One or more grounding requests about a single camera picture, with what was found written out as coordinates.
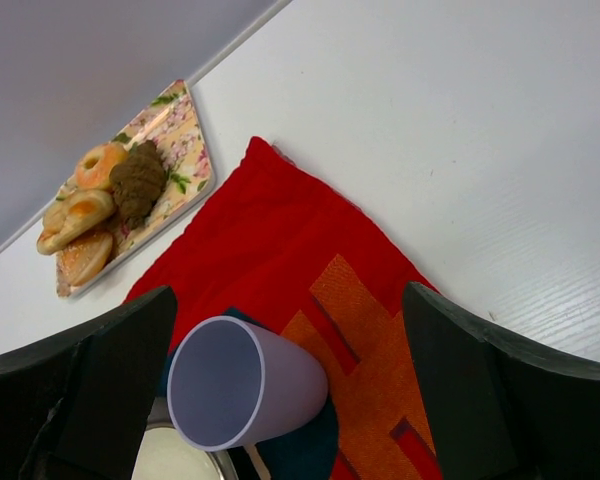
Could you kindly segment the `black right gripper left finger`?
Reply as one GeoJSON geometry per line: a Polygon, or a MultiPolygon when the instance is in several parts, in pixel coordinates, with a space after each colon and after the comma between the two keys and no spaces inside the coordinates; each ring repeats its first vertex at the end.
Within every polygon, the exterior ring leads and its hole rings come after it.
{"type": "Polygon", "coordinates": [[[177,313],[162,286],[0,355],[0,479],[129,479],[177,313]]]}

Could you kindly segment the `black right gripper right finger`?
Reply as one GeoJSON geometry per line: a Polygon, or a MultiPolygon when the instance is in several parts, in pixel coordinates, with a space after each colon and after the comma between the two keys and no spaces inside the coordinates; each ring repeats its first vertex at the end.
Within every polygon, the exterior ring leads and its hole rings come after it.
{"type": "Polygon", "coordinates": [[[600,479],[600,362],[548,347],[421,283],[402,298],[445,479],[600,479]]]}

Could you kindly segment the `jam pastry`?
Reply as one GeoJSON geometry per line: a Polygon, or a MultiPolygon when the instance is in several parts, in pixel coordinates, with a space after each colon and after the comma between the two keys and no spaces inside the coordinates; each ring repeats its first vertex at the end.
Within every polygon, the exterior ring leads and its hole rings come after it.
{"type": "Polygon", "coordinates": [[[80,235],[114,214],[113,196],[98,189],[76,190],[62,201],[55,201],[42,217],[43,230],[36,242],[37,251],[52,255],[80,235]]]}

